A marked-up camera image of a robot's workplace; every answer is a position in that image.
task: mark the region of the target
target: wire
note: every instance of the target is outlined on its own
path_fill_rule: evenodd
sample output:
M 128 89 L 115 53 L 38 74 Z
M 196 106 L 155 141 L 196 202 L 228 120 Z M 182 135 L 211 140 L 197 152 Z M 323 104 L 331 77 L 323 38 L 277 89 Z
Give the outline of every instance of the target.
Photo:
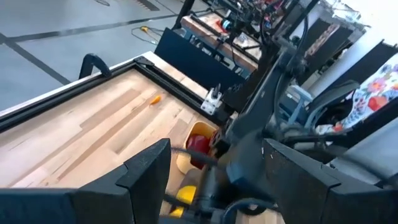
M 234 26 L 236 26 L 237 23 L 238 23 L 238 15 L 235 16 L 235 23 L 234 23 Z M 235 66 L 236 66 L 234 47 L 233 47 L 233 45 L 232 45 L 232 43 L 234 42 L 234 40 L 235 40 L 235 39 L 231 40 L 231 43 L 229 44 L 229 46 L 231 47 L 232 61 L 234 62 Z
M 210 157 L 207 154 L 204 154 L 202 152 L 198 152 L 198 151 L 194 151 L 194 150 L 190 150 L 190 149 L 183 149 L 181 147 L 175 147 L 175 146 L 172 147 L 172 151 L 189 154 L 189 155 L 191 155 L 191 157 L 193 157 L 194 159 L 196 159 L 204 164 L 217 167 L 221 170 L 225 170 L 225 168 L 218 163 L 217 159 Z
M 202 37 L 219 37 L 219 36 L 216 34 L 207 34 L 207 35 L 196 36 L 196 38 L 202 38 Z M 215 50 L 217 50 L 223 43 L 225 43 L 225 42 L 222 42 L 219 40 Z M 231 47 L 232 61 L 236 65 L 234 47 L 232 44 L 228 44 L 228 45 Z
M 304 48 L 304 42 L 305 42 L 305 39 L 307 38 L 308 28 L 309 28 L 308 16 L 305 16 L 305 17 L 304 17 L 304 30 L 303 30 L 303 34 L 302 34 L 302 36 L 301 36 L 300 43 L 299 43 L 298 46 L 297 46 L 296 52 L 294 53 L 293 57 L 290 59 L 290 61 L 288 62 L 287 66 L 286 66 L 288 69 L 289 69 L 291 63 L 293 63 L 293 61 L 296 59 L 296 57 L 299 56 L 299 55 L 301 54 L 301 51 L 302 51 L 303 48 Z
M 146 33 L 148 36 L 152 37 L 152 38 L 154 39 L 154 41 L 147 40 L 147 39 L 144 39 L 144 38 L 142 38 L 142 37 L 139 37 L 138 35 L 136 35 L 136 34 L 134 33 L 135 30 L 141 30 L 141 31 L 143 31 L 143 32 Z M 153 28 L 153 27 L 147 27 L 147 26 L 140 26 L 140 27 L 132 28 L 132 29 L 131 29 L 131 35 L 133 35 L 135 38 L 137 38 L 137 39 L 139 39 L 139 40 L 141 40 L 141 41 L 144 41 L 144 42 L 147 42 L 147 43 L 150 43 L 150 44 L 153 44 L 153 45 L 157 45 L 156 42 L 158 42 L 158 40 L 155 39 L 153 36 L 151 36 L 151 35 L 148 33 L 148 30 L 150 30 L 151 32 L 153 32 L 154 34 L 156 34 L 156 35 L 158 35 L 158 36 L 162 36 L 161 32 L 164 32 L 164 30 L 162 30 L 162 29 Z
M 256 198 L 244 198 L 241 200 L 237 200 L 237 201 L 231 203 L 230 205 L 228 205 L 228 207 L 226 207 L 226 210 L 225 210 L 223 216 L 221 217 L 220 224 L 228 224 L 228 221 L 230 221 L 231 216 L 233 216 L 234 212 L 236 212 L 242 208 L 248 208 L 251 205 L 257 205 L 258 207 L 278 211 L 278 208 L 275 207 L 270 202 L 266 202 L 264 200 L 260 200 L 260 199 L 256 199 Z
M 173 196 L 169 193 L 164 193 L 163 200 L 171 205 L 174 205 L 176 207 L 183 207 L 186 209 L 192 209 L 191 205 L 181 201 L 178 199 L 176 196 Z
M 278 82 L 276 84 L 276 88 L 275 88 L 275 92 L 274 92 L 274 117 L 275 117 L 275 133 L 276 133 L 276 137 L 277 139 L 280 139 L 280 124 L 282 123 L 282 118 L 279 116 L 280 113 L 280 109 L 279 109 L 279 92 L 280 92 L 280 87 L 281 87 L 281 83 L 282 80 L 284 79 L 284 77 L 286 76 L 286 73 L 284 72 L 278 79 Z

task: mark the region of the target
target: yellow object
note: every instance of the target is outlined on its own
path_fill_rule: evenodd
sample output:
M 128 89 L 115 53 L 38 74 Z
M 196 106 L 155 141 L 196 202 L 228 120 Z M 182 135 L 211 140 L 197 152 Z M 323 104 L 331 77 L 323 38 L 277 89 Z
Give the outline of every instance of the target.
M 148 33 L 148 27 L 146 27 L 146 26 L 140 27 L 140 30 L 142 30 L 142 31 L 144 31 L 144 32 L 146 32 L 146 33 Z
M 182 202 L 191 204 L 196 190 L 197 188 L 195 186 L 185 186 L 178 190 L 176 197 Z M 181 218 L 183 211 L 184 209 L 182 207 L 177 207 L 172 213 L 170 213 L 170 216 Z
M 156 96 L 156 97 L 154 98 L 154 100 L 152 100 L 152 102 L 150 103 L 150 105 L 157 104 L 161 99 L 162 99 L 162 97 L 161 97 L 160 95 Z
M 213 133 L 216 129 L 205 122 L 198 121 L 193 126 L 191 131 L 189 132 L 188 136 L 185 138 L 184 148 L 187 148 L 187 142 L 189 136 L 192 134 L 200 134 L 205 136 L 206 138 L 211 138 Z M 177 156 L 176 161 L 178 169 L 183 173 L 186 174 L 190 169 L 197 169 L 195 166 L 191 164 L 191 156 L 188 154 L 179 154 Z

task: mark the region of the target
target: wooden table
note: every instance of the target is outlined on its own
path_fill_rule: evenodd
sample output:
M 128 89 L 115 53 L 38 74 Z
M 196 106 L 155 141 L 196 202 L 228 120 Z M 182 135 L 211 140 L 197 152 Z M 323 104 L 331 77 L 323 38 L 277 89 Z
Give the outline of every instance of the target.
M 200 96 L 206 90 L 152 52 L 143 56 Z M 0 112 L 0 117 L 81 82 Z M 155 105 L 155 96 L 162 99 Z M 81 187 L 160 138 L 182 146 L 192 125 L 208 120 L 136 70 L 130 70 L 0 134 L 0 187 Z M 183 179 L 172 155 L 167 191 Z M 162 207 L 162 213 L 169 211 Z
M 218 31 L 219 33 L 223 33 L 221 28 L 216 24 L 217 21 L 222 20 L 219 15 L 215 13 L 206 14 L 204 16 L 199 16 L 199 19 L 205 22 L 207 25 L 212 27 L 214 30 Z M 181 20 L 182 27 L 189 29 L 192 31 L 193 35 L 204 39 L 207 43 L 209 43 L 212 47 L 216 47 L 218 45 L 217 37 L 208 29 L 201 26 L 199 23 L 195 22 L 191 16 L 184 16 Z M 250 46 L 257 46 L 259 45 L 252 37 L 246 36 L 246 40 L 241 42 L 238 38 L 234 40 L 236 45 L 240 47 L 250 47 Z M 232 48 L 229 44 L 223 44 L 219 47 L 219 50 L 222 51 L 225 56 L 229 57 L 230 59 L 234 59 L 238 66 L 243 67 L 249 72 L 254 71 L 257 68 L 257 62 L 251 60 L 249 57 L 245 56 L 241 52 L 239 52 L 236 48 Z M 256 59 L 260 59 L 261 51 L 260 48 L 253 48 L 248 49 L 247 52 L 251 54 Z

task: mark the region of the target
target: orange object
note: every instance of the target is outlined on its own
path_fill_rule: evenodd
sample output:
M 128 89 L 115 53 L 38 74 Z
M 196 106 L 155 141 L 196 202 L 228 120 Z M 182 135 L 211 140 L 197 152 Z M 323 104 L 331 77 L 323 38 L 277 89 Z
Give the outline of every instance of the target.
M 154 98 L 154 100 L 152 100 L 152 102 L 150 103 L 150 105 L 157 104 L 161 99 L 162 99 L 162 97 L 161 97 L 160 95 L 159 95 L 159 96 L 156 96 L 156 97 Z

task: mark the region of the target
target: gray floor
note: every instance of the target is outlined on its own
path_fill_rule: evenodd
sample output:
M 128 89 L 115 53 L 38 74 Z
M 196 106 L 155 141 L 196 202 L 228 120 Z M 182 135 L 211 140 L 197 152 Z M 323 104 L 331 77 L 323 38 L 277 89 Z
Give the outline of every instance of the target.
M 154 50 L 155 45 L 132 36 L 131 29 L 142 25 L 159 29 L 171 27 L 176 19 L 174 15 L 182 6 L 181 0 L 149 0 L 160 9 L 149 11 L 136 0 L 106 1 L 110 6 L 94 0 L 0 1 L 0 111 L 62 86 L 50 76 L 49 70 L 70 82 L 77 80 L 81 61 L 87 53 L 99 55 L 112 66 Z M 193 10 L 204 9 L 206 5 L 197 0 Z M 155 19 L 135 23 L 149 18 Z M 71 29 L 128 21 L 132 24 L 70 34 Z M 35 34 L 46 32 L 59 32 L 61 36 L 36 39 Z M 134 33 L 151 40 L 139 30 Z M 43 66 L 39 68 L 32 62 Z

